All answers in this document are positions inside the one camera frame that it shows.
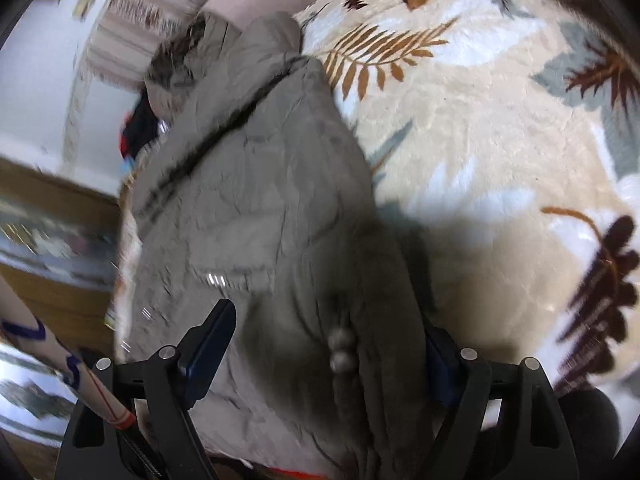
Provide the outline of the grey-brown quilted hooded jacket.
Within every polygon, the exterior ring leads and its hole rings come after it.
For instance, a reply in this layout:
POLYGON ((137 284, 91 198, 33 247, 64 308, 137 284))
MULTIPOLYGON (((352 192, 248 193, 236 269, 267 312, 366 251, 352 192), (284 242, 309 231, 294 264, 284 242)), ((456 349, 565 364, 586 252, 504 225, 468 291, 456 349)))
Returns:
POLYGON ((132 190, 142 252, 131 355, 221 299, 238 322, 191 417, 204 448, 331 479, 413 479, 433 441, 432 364, 398 240, 302 31, 203 13, 145 79, 169 130, 132 190))

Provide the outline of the pile of dark clothes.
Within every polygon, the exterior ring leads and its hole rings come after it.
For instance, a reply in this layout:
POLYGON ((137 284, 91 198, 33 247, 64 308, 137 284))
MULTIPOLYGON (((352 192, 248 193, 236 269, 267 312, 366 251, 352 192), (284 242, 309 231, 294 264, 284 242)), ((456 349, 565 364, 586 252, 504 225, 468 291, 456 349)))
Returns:
POLYGON ((138 156, 167 130, 166 122, 153 112, 148 92, 143 87, 136 106, 125 116, 122 130, 120 130, 119 153, 126 167, 133 170, 138 156))

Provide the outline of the wooden glass door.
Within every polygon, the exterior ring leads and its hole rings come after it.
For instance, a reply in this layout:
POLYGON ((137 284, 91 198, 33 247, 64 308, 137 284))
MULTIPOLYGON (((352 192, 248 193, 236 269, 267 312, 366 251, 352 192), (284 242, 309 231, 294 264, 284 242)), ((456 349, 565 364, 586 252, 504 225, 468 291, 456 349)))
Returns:
POLYGON ((105 324, 120 211, 113 197, 1 161, 1 275, 67 347, 111 356, 105 324))

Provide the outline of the white patterned stick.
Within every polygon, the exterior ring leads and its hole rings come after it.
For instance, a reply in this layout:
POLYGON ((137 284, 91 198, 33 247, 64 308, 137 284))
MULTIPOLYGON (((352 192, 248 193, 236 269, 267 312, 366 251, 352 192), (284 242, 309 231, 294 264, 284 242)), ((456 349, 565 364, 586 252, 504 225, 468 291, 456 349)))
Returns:
POLYGON ((4 278, 1 279, 1 331, 18 350, 56 370, 66 386, 104 422, 119 430, 136 422, 134 414, 26 307, 4 278))

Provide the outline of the striped floral pillow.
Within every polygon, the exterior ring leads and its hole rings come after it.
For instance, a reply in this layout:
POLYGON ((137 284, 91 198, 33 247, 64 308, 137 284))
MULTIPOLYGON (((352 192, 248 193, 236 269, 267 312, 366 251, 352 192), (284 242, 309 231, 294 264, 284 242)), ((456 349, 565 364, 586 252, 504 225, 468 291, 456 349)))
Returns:
POLYGON ((207 0, 107 0, 85 60, 94 76, 137 89, 160 44, 186 26, 207 0))

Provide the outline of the cream leaf-print fleece blanket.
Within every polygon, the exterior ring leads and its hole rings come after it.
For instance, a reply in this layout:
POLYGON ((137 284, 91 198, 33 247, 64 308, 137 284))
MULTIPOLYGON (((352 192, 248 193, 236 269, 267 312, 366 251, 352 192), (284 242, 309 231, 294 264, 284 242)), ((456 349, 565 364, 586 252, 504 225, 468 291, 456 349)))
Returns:
POLYGON ((314 0, 303 50, 433 323, 559 394, 639 368, 639 33, 614 0, 314 0))

